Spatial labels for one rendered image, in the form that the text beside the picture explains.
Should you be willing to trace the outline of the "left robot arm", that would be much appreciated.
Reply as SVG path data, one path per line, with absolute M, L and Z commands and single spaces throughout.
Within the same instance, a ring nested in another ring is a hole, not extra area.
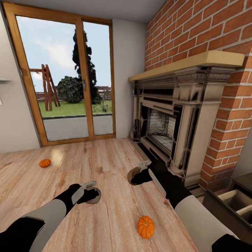
M 91 180 L 80 186 L 72 184 L 62 194 L 40 208 L 28 212 L 0 233 L 0 252 L 42 252 L 62 220 L 75 206 L 99 196 Z

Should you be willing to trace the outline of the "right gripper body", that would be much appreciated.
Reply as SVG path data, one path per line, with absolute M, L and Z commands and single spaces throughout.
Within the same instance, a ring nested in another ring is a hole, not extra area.
M 140 184 L 142 184 L 142 183 L 144 183 L 144 182 L 152 181 L 152 180 L 149 180 L 149 179 L 146 178 L 145 170 L 143 170 L 142 172 L 136 174 L 136 175 L 134 176 L 134 178 L 135 178 L 136 183 L 137 183 L 138 185 L 140 185 Z

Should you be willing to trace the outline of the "pumpkin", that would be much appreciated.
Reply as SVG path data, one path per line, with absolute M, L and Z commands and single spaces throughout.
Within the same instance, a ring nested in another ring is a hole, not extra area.
M 45 167 L 49 166 L 50 164 L 51 164 L 51 160 L 43 159 L 42 161 L 40 161 L 39 166 L 41 168 L 45 168 Z
M 154 234 L 155 226 L 149 216 L 142 216 L 137 224 L 138 233 L 142 238 L 149 239 Z

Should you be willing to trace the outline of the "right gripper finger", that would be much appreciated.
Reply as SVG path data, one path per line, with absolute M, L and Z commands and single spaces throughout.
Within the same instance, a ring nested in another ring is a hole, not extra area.
M 137 183 L 136 180 L 135 180 L 135 178 L 132 178 L 131 183 L 132 183 L 132 184 Z

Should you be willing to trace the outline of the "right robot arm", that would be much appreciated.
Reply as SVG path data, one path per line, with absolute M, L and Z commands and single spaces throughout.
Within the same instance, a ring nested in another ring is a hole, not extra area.
M 154 181 L 182 221 L 198 252 L 252 252 L 252 245 L 241 241 L 185 187 L 179 176 L 159 160 L 139 163 L 140 173 L 131 183 Z

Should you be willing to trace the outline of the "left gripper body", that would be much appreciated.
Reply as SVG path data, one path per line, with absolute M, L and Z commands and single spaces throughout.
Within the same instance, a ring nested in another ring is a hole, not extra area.
M 95 189 L 86 190 L 86 198 L 83 201 L 78 201 L 77 204 L 85 203 L 89 200 L 96 198 Z

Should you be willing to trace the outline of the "pillar candle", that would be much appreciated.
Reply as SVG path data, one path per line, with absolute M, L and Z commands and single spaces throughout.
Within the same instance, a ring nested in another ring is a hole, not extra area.
M 87 201 L 86 203 L 87 203 L 87 204 L 97 204 L 97 203 L 100 201 L 101 196 L 102 196 L 101 191 L 100 191 L 98 188 L 95 188 L 94 186 L 88 188 L 88 190 L 91 190 L 91 189 L 95 189 L 96 191 L 98 191 L 99 196 L 96 196 L 96 198 L 94 198 L 94 199 L 92 199 L 92 200 L 89 200 L 89 201 Z
M 129 172 L 128 172 L 128 175 L 127 175 L 127 180 L 128 180 L 128 182 L 131 184 L 131 185 L 138 185 L 137 183 L 135 183 L 135 184 L 132 184 L 131 183 L 131 180 L 132 180 L 132 178 L 134 178 L 134 176 L 136 175 L 136 174 L 138 174 L 138 173 L 140 173 L 140 169 L 139 169 L 139 167 L 135 167 L 135 168 L 133 168 L 132 170 L 130 170 Z

